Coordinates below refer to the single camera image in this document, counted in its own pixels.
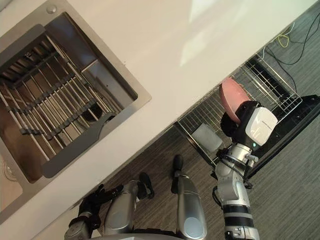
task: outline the black cable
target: black cable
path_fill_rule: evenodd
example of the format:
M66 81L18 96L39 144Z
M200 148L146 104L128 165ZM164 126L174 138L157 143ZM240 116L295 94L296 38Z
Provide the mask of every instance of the black cable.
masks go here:
M313 35L316 34L316 32L317 32L318 29L319 29L319 26L320 26L320 18L319 18L319 21L318 21L318 25L317 25L317 27L316 27L316 30L315 30L315 31L310 35L310 37L306 40L307 42L310 40L310 38L313 37ZM289 41L290 41L291 43L294 43L294 44L304 44L303 41L293 41L291 38L289 38Z
M213 198L213 200L215 201L215 203L218 204L218 205L220 206L220 208L223 210L221 201L219 200L218 196L216 195L216 191L217 191L217 190L218 190L218 186L215 186L215 187L212 189L212 198Z
M318 18L319 16L320 16L320 12L319 12L319 13L317 14L317 16L314 18L313 22L311 23L311 25L310 25L310 27L309 27L309 29L308 29L308 32L306 33L306 36L305 36L305 39L304 39L304 42L303 42L303 47L302 47L301 54L300 54L299 58L298 58L296 61L291 62L291 63L287 63L287 62L284 62L284 61L280 60L280 59L277 58L275 55L273 55L272 57L274 57L274 59L276 59L277 61L279 61L280 63L285 64L285 65L294 65L294 64L296 64L297 62L299 62L300 59L302 58L304 52L305 52L305 47L306 47L306 43L307 43L307 41L308 41L308 36L309 36L310 31L311 31L311 28L312 28L312 26L314 25L314 23L316 22L316 20L317 20L317 18Z
M296 85L296 81L294 80L294 78L291 76L291 74L290 74L287 70L284 69L284 67L281 65L281 63L279 62L278 58L275 56L274 52L270 49L270 47L268 47L268 46L266 46L266 47L267 47L267 48L269 49L269 51L271 52L271 53L270 53L270 52L268 52L268 51L266 50L266 53L269 54L271 57L273 57L274 60L275 60L275 61L278 63L278 65L280 66L280 68L292 79L295 92L297 93L297 92L298 92L298 91L297 91L297 85Z

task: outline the white countertop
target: white countertop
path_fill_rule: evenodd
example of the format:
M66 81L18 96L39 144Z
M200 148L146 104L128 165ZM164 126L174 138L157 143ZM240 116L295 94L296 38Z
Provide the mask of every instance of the white countertop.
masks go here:
M152 100L2 223L1 239L34 237L316 2L68 1ZM43 2L14 0L0 36Z

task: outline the gray carpet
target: gray carpet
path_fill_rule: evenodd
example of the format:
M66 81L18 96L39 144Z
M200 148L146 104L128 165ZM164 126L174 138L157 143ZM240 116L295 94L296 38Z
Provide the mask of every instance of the gray carpet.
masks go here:
M290 38L303 41L318 13L320 2L296 20ZM294 62L302 50L300 43L289 43L287 48L281 48L275 41L270 47L285 62ZM301 96L320 95L319 56L320 30L307 42L301 60L297 64L284 66L295 79ZM290 81L271 57L266 56L265 59ZM263 240L320 239L319 124L320 117L251 179L254 188L248 192L252 215ZM184 156L183 169L202 197L208 227L207 239L224 239L223 214L211 196L217 182L210 176L210 167L174 127L109 180L106 188L126 183L136 179L140 172L147 172L153 182L155 197L137 204L134 226L174 231L178 198L170 192L170 171L176 154ZM102 219L107 209L107 204L102 207Z

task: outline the pink plate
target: pink plate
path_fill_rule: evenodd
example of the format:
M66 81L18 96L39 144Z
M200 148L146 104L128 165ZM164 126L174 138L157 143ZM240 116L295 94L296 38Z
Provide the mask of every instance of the pink plate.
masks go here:
M245 90L231 77L227 77L222 81L219 91L225 112L235 123L240 124L236 111L243 102L250 101Z

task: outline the sink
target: sink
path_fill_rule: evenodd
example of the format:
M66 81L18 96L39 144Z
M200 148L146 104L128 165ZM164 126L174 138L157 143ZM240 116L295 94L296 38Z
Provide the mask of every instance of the sink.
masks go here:
M65 0L0 37L0 223L150 99Z

